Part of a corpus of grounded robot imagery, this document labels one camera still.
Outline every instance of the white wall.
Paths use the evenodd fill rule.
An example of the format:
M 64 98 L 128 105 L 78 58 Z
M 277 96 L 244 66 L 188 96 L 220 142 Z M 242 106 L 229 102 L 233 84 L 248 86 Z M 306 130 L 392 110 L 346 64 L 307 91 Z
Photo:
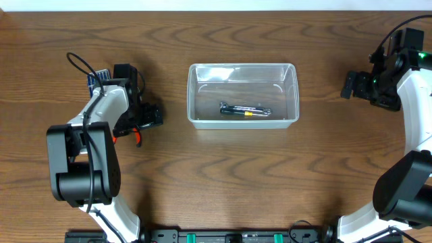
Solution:
M 432 10 L 432 0 L 0 0 L 4 11 Z

